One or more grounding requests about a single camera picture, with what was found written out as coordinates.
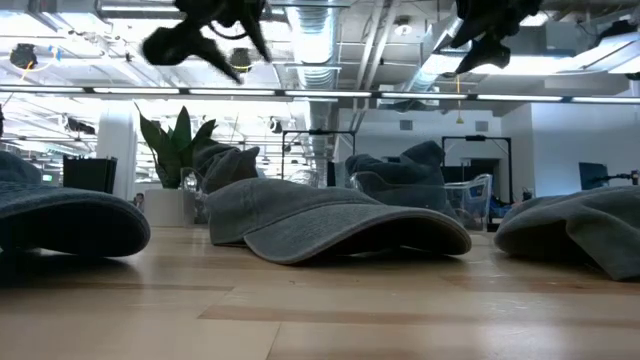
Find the silver smooth ventilation duct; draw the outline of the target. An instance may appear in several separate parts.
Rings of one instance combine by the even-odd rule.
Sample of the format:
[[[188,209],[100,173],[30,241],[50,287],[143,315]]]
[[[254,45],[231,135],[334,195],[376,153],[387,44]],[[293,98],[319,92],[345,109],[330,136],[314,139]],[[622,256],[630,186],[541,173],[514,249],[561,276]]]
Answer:
[[[459,63],[462,61],[464,56],[471,50],[472,41],[480,40],[483,37],[489,37],[496,40],[499,40],[502,43],[502,40],[507,36],[497,36],[494,34],[483,33],[476,38],[468,41],[466,44],[460,46],[459,48],[451,48],[450,43],[457,33],[459,27],[462,24],[462,20],[457,16],[457,6],[456,0],[455,5],[452,11],[452,14],[445,20],[437,22],[435,25],[430,25],[427,33],[425,35],[425,39],[422,43],[422,55],[424,56],[424,62],[420,66],[420,69],[416,71],[416,73],[403,85],[402,90],[406,92],[426,92],[428,91],[432,84],[434,83],[435,78],[440,76],[441,74],[446,74],[447,76],[461,75],[456,74],[455,70],[458,67]],[[434,65],[428,65],[427,62],[429,60],[433,60],[436,55],[441,55],[442,51],[447,50],[456,50],[467,46],[468,50],[466,54],[460,59],[457,67],[453,70],[433,70]]]

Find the long ceiling light strip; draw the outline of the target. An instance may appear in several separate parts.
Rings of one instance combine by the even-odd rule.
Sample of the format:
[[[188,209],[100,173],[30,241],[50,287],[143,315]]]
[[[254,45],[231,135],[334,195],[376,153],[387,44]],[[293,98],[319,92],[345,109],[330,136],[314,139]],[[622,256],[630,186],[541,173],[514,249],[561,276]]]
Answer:
[[[154,88],[154,87],[78,87],[0,84],[0,93],[37,95],[129,96],[131,98],[172,97],[243,97],[243,98],[302,98],[316,99],[375,99],[375,100],[444,100],[460,102],[533,102],[597,105],[640,105],[640,97],[569,96],[569,95],[507,95],[445,92],[388,92],[338,90],[284,90],[250,88]]]

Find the clear plastic bin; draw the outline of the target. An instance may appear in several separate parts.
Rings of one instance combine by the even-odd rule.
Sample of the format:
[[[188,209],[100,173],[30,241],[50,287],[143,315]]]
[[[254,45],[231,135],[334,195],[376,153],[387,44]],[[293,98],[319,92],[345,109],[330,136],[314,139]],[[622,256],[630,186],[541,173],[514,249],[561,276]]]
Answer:
[[[482,174],[468,182],[442,185],[456,218],[467,230],[487,227],[492,190],[492,176]]]
[[[195,169],[181,169],[180,189],[185,227],[204,226],[208,223],[209,213],[205,205],[207,194],[203,185],[203,177]]]

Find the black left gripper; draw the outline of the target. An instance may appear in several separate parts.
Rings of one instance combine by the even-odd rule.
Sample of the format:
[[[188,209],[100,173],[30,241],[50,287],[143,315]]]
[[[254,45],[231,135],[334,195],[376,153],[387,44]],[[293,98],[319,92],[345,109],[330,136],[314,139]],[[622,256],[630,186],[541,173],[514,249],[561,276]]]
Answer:
[[[173,0],[173,5],[185,14],[188,22],[194,24],[218,22],[223,27],[231,27],[240,22],[259,54],[266,62],[272,62],[260,26],[265,0]],[[151,65],[157,66],[176,66],[188,57],[196,56],[236,83],[242,82],[216,42],[205,38],[199,28],[187,23],[173,28],[157,28],[143,41],[142,53]]]

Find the green snake plant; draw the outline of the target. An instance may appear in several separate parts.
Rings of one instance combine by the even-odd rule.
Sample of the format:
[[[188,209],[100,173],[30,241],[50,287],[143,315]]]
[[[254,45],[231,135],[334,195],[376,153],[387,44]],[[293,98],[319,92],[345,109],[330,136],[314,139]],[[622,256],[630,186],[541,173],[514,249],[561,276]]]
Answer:
[[[139,127],[152,151],[156,174],[165,189],[178,189],[182,184],[182,170],[192,168],[197,151],[213,146],[212,133],[216,120],[205,121],[193,133],[191,117],[185,106],[177,116],[175,126],[165,131],[157,122],[147,119],[136,105]]]

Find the blue computer monitor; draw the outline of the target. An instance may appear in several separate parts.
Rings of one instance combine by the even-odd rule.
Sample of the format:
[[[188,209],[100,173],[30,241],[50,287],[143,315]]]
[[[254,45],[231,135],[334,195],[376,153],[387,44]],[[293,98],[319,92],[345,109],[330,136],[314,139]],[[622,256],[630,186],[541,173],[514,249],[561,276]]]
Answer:
[[[609,185],[608,168],[600,163],[579,163],[579,175],[582,190],[591,190]]]

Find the grey denim baseball cap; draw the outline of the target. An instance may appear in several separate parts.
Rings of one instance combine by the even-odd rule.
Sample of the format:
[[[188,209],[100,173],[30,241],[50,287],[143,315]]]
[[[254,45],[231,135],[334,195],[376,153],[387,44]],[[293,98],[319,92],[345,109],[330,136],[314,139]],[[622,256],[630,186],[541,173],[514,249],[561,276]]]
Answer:
[[[193,165],[202,176],[200,187],[203,192],[210,194],[234,182],[257,178],[256,157],[259,152],[259,147],[241,150],[222,143],[198,150]]]
[[[505,215],[494,244],[511,256],[591,262],[614,281],[640,281],[640,186],[527,200]]]
[[[450,216],[387,205],[345,188],[250,178],[212,192],[206,207],[212,244],[244,245],[280,265],[402,247],[456,256],[472,246]]]

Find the white round planter pot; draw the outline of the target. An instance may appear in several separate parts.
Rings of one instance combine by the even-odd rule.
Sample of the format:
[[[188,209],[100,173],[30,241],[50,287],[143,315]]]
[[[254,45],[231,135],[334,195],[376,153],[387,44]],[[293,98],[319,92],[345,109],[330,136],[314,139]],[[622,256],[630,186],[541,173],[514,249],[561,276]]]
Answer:
[[[152,227],[185,227],[181,189],[145,191],[144,216]]]

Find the silver corrugated ventilation duct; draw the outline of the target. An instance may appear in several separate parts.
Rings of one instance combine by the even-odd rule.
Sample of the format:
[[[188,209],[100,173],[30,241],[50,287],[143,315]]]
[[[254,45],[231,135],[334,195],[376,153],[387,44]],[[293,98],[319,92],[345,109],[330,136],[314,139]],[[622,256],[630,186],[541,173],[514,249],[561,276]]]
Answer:
[[[336,53],[338,10],[304,6],[286,9],[292,29],[294,59],[303,89],[333,89],[338,71],[332,68]]]

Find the black box cabinet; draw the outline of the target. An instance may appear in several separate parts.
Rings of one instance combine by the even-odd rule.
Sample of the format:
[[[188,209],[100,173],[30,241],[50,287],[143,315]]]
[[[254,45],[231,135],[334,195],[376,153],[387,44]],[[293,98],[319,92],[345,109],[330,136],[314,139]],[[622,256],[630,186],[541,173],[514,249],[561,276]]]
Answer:
[[[62,186],[112,194],[116,168],[117,159],[113,157],[64,157]]]

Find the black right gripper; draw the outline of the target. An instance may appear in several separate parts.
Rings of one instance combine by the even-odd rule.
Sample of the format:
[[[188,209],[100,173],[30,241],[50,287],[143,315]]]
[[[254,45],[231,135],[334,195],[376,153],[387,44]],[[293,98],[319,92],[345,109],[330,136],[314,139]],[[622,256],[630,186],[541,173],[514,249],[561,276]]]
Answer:
[[[520,30],[520,22],[538,13],[543,0],[456,0],[457,16],[462,20],[450,43],[459,48],[482,33],[513,36]],[[473,40],[471,50],[455,70],[463,74],[483,66],[504,69],[509,64],[509,48],[499,40],[483,37]]]

